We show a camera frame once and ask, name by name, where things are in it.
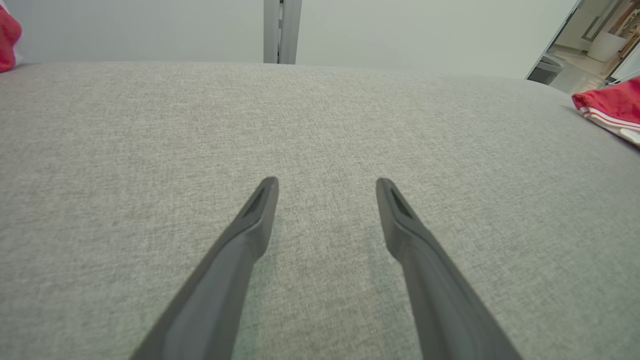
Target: trash can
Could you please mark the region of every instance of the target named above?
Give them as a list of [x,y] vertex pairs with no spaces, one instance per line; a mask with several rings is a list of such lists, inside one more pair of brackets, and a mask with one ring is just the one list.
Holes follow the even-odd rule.
[[563,67],[562,60],[549,54],[544,54],[538,66],[529,75],[529,80],[549,85],[560,74]]

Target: gray metal frame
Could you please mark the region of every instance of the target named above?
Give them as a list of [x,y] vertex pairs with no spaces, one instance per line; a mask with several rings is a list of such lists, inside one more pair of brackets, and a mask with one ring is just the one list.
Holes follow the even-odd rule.
[[402,265],[427,360],[522,360],[393,181],[376,183],[387,250]]
[[269,245],[280,185],[262,180],[131,360],[231,359],[253,264]]
[[573,17],[573,13],[575,12],[575,9],[578,8],[578,6],[580,6],[582,4],[584,0],[577,0],[575,2],[575,5],[573,6],[573,8],[571,9],[571,11],[569,12],[569,14],[564,18],[564,21],[562,22],[562,24],[560,25],[560,27],[558,28],[558,30],[556,31],[554,37],[551,38],[551,41],[549,42],[549,44],[547,45],[547,47],[545,48],[545,52],[540,54],[540,57],[538,58],[538,60],[536,61],[536,63],[533,65],[533,67],[531,68],[531,70],[529,70],[529,73],[527,73],[527,76],[525,77],[525,79],[529,79],[529,76],[531,76],[531,73],[533,72],[533,70],[536,69],[536,67],[538,66],[538,63],[540,62],[540,60],[542,59],[542,56],[544,56],[549,49],[551,48],[551,46],[556,42],[556,40],[558,39],[558,37],[560,36],[560,33],[562,32],[562,30],[564,30],[564,28],[566,27],[566,23],[571,19],[571,17]]
[[278,62],[281,64],[295,64],[296,51],[298,50],[298,30],[300,29],[302,0],[284,0],[283,5],[280,59]]

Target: door frame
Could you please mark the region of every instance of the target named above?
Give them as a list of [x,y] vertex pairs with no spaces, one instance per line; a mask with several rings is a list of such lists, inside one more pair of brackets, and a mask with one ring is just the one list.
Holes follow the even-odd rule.
[[614,81],[618,81],[620,79],[616,79],[613,77],[613,74],[615,74],[616,70],[622,66],[622,64],[627,60],[627,58],[629,57],[629,55],[633,54],[634,50],[636,50],[636,47],[638,46],[638,44],[640,44],[640,41],[636,42],[635,45],[633,45],[631,47],[631,49],[629,49],[629,51],[627,51],[627,54],[624,55],[622,57],[622,60],[616,65],[615,68],[613,68],[613,70],[611,70],[611,72],[609,73],[609,75],[607,76],[607,82],[612,83]]
[[536,60],[536,63],[533,64],[533,67],[531,68],[531,70],[529,70],[529,73],[527,74],[527,76],[525,76],[525,79],[529,79],[529,76],[531,76],[531,73],[533,72],[533,70],[538,66],[538,63],[540,62],[540,60],[542,60],[542,56],[544,56],[547,53],[547,51],[549,51],[551,46],[556,42],[556,40],[560,36],[560,33],[562,33],[562,30],[564,30],[564,28],[566,27],[567,23],[569,23],[569,20],[571,20],[571,17],[575,13],[575,9],[577,9],[578,6],[580,6],[580,4],[582,4],[583,1],[584,0],[577,0],[575,2],[575,5],[571,9],[571,11],[569,11],[569,14],[567,14],[567,16],[564,18],[563,23],[560,25],[560,27],[556,31],[556,34],[554,35],[554,37],[551,39],[549,44],[547,44],[547,46],[545,47],[545,50],[540,54],[540,57],[538,58],[538,60]]

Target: white stripe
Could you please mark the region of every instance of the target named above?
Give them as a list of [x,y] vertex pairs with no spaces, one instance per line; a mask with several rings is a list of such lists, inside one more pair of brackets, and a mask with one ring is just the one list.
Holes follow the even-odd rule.
[[616,135],[616,136],[620,136],[620,128],[619,127],[614,127],[614,126],[610,126],[607,125],[607,123],[599,121],[597,119],[589,119],[592,123],[596,124],[597,126],[600,126],[601,128],[611,132],[612,134]]
[[607,124],[608,126],[615,126],[615,127],[620,127],[620,128],[625,128],[625,129],[631,129],[631,130],[640,130],[640,126],[628,126],[628,125],[620,125],[620,124],[615,124],[613,122],[610,122],[609,120],[599,116],[598,114],[594,114],[594,113],[588,113],[585,114],[585,116],[587,119],[593,121],[593,122],[604,122],[605,124]]
[[637,131],[622,129],[620,130],[620,136],[636,145],[640,145],[640,133]]
[[621,120],[621,119],[617,119],[614,118],[612,116],[609,116],[605,113],[603,113],[602,111],[598,110],[598,109],[594,109],[594,108],[589,108],[589,112],[590,113],[595,113],[597,115],[599,115],[600,117],[602,117],[603,119],[607,119],[609,121],[617,121],[617,122],[621,122],[625,125],[629,125],[629,126],[637,126],[638,128],[640,128],[640,124],[638,124],[637,122],[631,122],[631,121],[625,121],[625,120]]

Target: gray upholstered cushion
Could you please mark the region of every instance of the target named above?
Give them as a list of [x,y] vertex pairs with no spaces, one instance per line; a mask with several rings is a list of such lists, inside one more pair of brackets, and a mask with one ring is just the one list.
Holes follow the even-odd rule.
[[640,154],[529,81],[215,63],[0,74],[0,357],[126,358],[280,178],[236,359],[420,357],[393,179],[526,359],[640,354]]

